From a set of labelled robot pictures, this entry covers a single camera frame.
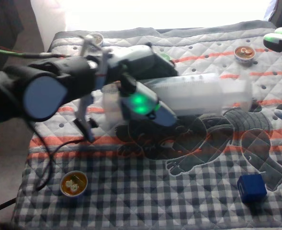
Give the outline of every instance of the green cable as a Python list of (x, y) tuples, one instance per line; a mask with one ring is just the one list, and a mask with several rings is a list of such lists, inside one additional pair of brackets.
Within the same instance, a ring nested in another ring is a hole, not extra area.
[(0, 53), (1, 54), (7, 54), (7, 55), (14, 55), (14, 56), (22, 56), (23, 55), (23, 54), (19, 54), (19, 53), (7, 51), (7, 50), (2, 50), (2, 49), (0, 49)]

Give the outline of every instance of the checkered fabric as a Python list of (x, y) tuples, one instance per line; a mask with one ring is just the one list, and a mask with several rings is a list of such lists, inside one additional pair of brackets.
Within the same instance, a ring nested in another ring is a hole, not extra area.
[[(255, 21), (164, 34), (152, 29), (102, 32), (104, 45), (113, 48), (152, 42), (156, 51), (176, 60), (183, 75), (218, 68), (233, 78), (247, 71), (257, 109), (181, 117), (173, 129), (135, 121), (109, 127), (102, 93), (94, 92), (89, 114), (99, 124), (93, 129), (95, 141), (63, 147), (54, 157), (52, 180), (40, 192), (34, 184), (46, 178), (49, 159), (33, 137), (13, 222), (31, 229), (282, 228), (282, 120), (273, 113), (282, 104), (282, 54), (266, 50), (262, 41), (273, 31), (270, 23)], [(51, 50), (73, 54), (79, 42), (71, 32), (60, 33)], [(257, 50), (251, 67), (234, 61), (231, 52), (240, 44)], [(66, 104), (36, 124), (51, 149), (81, 137), (73, 124), (76, 105)], [(59, 189), (72, 170), (85, 172), (89, 181), (77, 199), (64, 197)], [(261, 173), (268, 194), (246, 205), (237, 181), (255, 173)]]

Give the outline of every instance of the white backdrop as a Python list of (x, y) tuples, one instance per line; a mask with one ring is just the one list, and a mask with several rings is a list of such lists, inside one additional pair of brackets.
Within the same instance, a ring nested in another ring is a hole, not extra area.
[(45, 50), (59, 31), (213, 27), (267, 20), (276, 0), (31, 0)]

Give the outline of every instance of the floor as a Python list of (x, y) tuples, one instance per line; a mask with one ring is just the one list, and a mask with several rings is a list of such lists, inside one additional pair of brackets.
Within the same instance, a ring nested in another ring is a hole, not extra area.
[[(14, 0), (24, 26), (14, 50), (43, 52), (43, 43), (29, 0)], [(28, 60), (9, 58), (6, 65), (26, 64)], [(32, 133), (20, 119), (0, 124), (0, 204), (15, 198), (22, 180)], [(0, 211), (0, 221), (10, 221), (14, 205)]]

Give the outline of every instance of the letter on blue cube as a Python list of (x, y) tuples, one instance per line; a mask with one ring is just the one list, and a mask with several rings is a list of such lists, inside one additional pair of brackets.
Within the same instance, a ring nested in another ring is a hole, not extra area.
[(260, 201), (267, 194), (261, 174), (240, 176), (237, 188), (243, 203)]

